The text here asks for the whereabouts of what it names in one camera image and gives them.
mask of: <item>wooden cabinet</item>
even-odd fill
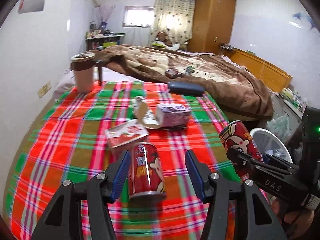
[[[230,41],[235,9],[236,0],[196,0],[188,51],[218,54]]]
[[[289,117],[289,129],[291,133],[299,127],[302,122],[302,115],[297,108],[295,108],[289,101],[281,98],[275,94],[272,97],[273,103],[273,119],[279,116],[287,115]]]

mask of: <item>human hand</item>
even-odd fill
[[[273,212],[276,214],[276,216],[279,214],[280,211],[280,202],[278,199],[276,199],[272,205],[271,208]],[[296,217],[299,215],[300,211],[293,211],[290,213],[287,213],[284,217],[284,222],[291,224]],[[314,217],[314,212],[308,209],[303,209],[302,214],[300,217],[295,221],[295,223],[292,225],[293,234],[290,235],[289,240],[295,239],[299,236],[302,236],[310,227]],[[282,223],[282,218],[278,217],[278,220],[280,224]]]

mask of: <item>snack package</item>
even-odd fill
[[[133,144],[146,141],[149,132],[137,119],[106,130],[106,137],[113,156],[118,159],[123,150],[131,150]]]
[[[186,126],[191,111],[182,104],[158,104],[156,119],[162,128]]]
[[[194,67],[193,66],[188,66],[186,68],[186,76],[190,76],[191,73],[193,72]]]
[[[185,76],[183,73],[180,73],[175,68],[167,69],[165,71],[165,75],[166,75],[166,77],[171,78],[171,79],[175,79],[177,77],[184,77]]]

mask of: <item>wooden headboard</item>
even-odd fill
[[[244,65],[273,92],[287,88],[292,79],[292,76],[277,66],[243,50],[235,48],[232,52],[225,50],[223,54],[238,65]]]

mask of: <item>brown cup lid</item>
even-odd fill
[[[77,62],[83,62],[87,60],[91,60],[96,56],[93,52],[84,52],[80,53],[78,55],[75,55],[71,58],[71,62],[77,63]]]

